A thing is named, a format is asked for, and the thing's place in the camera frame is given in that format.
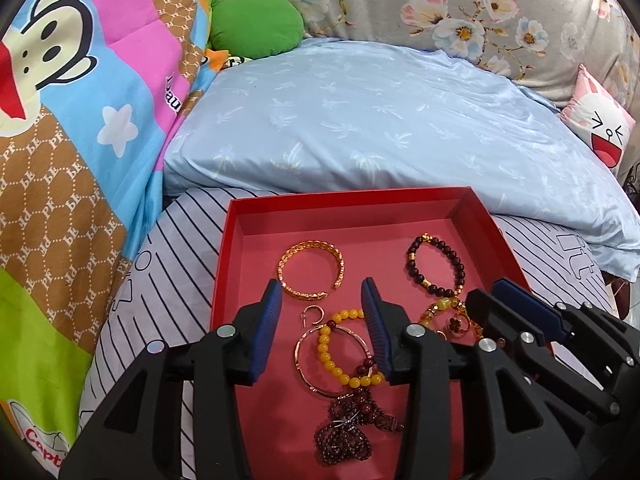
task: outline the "white star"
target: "white star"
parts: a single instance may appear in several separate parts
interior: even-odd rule
[[[97,141],[110,144],[118,158],[124,155],[127,142],[138,136],[138,127],[131,122],[131,105],[126,104],[120,110],[105,106],[102,109],[104,126],[100,129]]]

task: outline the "red tray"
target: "red tray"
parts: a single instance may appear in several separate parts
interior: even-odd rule
[[[513,253],[478,196],[468,187],[391,189],[297,194],[232,200],[218,261],[210,328],[233,321],[238,308],[258,301],[277,263],[292,245],[323,240],[336,245],[345,262],[342,285],[320,301],[327,316],[360,307],[360,285],[373,277],[385,301],[404,306],[418,320],[437,298],[411,280],[405,253],[418,235],[428,232],[447,242],[465,264],[465,292],[490,290],[508,277],[529,289]],[[453,288],[453,270],[431,246],[417,252],[417,266],[433,283]],[[331,290],[337,266],[322,250],[305,250],[287,263],[287,283],[302,292]],[[251,388],[237,387],[238,410],[247,455],[256,480],[358,480],[394,476],[401,435],[363,427],[373,456],[327,467],[316,458],[314,434],[328,419],[329,400],[310,392],[295,371],[293,349],[304,332],[300,313],[309,304],[283,294],[282,312],[266,371]],[[317,311],[309,317],[316,320]],[[362,320],[345,326],[367,343]],[[472,343],[472,335],[465,337]],[[300,362],[318,387],[338,391],[337,381],[316,359],[316,338],[306,339]],[[353,370],[364,355],[343,334],[332,337],[330,352],[338,366]],[[376,386],[376,402],[404,420],[407,387]],[[452,476],[462,474],[462,405],[452,383]]]

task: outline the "dark brown bead bracelet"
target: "dark brown bead bracelet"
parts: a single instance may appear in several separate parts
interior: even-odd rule
[[[423,274],[420,273],[418,267],[415,265],[415,253],[420,248],[420,246],[427,242],[432,246],[440,249],[442,253],[449,259],[451,265],[454,268],[454,272],[456,275],[456,288],[453,290],[452,288],[443,288],[441,286],[437,286],[434,283],[431,283],[427,280]],[[427,289],[429,294],[433,294],[439,298],[454,298],[460,295],[462,292],[462,287],[465,285],[465,266],[460,262],[460,258],[456,251],[451,249],[443,240],[439,240],[435,236],[431,236],[427,233],[422,236],[418,236],[414,243],[411,244],[409,250],[407,251],[407,262],[406,268],[411,276],[414,279],[415,283],[422,285]]]

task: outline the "gold bangle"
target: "gold bangle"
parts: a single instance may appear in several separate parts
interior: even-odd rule
[[[326,390],[321,390],[320,388],[316,388],[309,381],[309,379],[307,379],[305,377],[305,375],[304,375],[304,373],[302,371],[302,367],[300,366],[300,361],[299,361],[299,357],[298,357],[298,355],[300,353],[300,345],[302,345],[302,342],[307,338],[307,336],[311,335],[316,330],[320,330],[323,326],[326,326],[326,325],[315,326],[312,329],[307,330],[305,333],[303,333],[302,337],[300,339],[298,339],[298,342],[296,343],[296,348],[293,351],[293,364],[295,365],[296,370],[300,374],[300,377],[302,378],[302,380],[304,381],[306,386],[308,386],[308,388],[313,393],[322,395],[323,397],[327,397],[328,399],[342,399],[344,397],[349,397],[350,395],[353,395],[353,394],[351,394],[351,393],[349,393],[349,394],[334,394],[334,393],[328,392]],[[335,329],[342,330],[343,332],[346,332],[351,337],[353,337],[358,342],[360,347],[364,350],[366,358],[367,359],[371,359],[371,352],[369,352],[369,348],[367,348],[367,344],[364,342],[363,338],[361,338],[353,330],[350,330],[345,326],[336,325]]]
[[[339,267],[338,278],[335,280],[333,285],[334,290],[340,286],[340,284],[342,283],[342,277],[344,276],[344,260],[342,259],[342,254],[336,246],[327,242],[321,242],[320,240],[308,240],[306,242],[300,242],[299,244],[295,244],[293,247],[289,248],[287,252],[282,255],[280,262],[278,263],[278,281],[280,282],[280,285],[282,285],[284,291],[290,296],[303,301],[317,301],[322,300],[322,298],[326,298],[329,294],[327,292],[315,292],[313,294],[298,292],[287,285],[287,283],[284,281],[284,277],[282,276],[282,269],[284,268],[284,265],[287,263],[287,261],[289,261],[290,257],[292,257],[296,253],[299,253],[300,251],[309,248],[322,249],[334,256],[334,258],[338,262]]]

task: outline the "open red mouth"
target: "open red mouth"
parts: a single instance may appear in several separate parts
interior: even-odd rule
[[[615,168],[620,162],[622,149],[615,144],[611,144],[607,139],[591,134],[591,146],[593,147],[593,153],[605,163],[607,168]]]
[[[11,69],[11,54],[0,41],[0,109],[12,119],[26,119],[24,107],[15,86],[14,72]]]

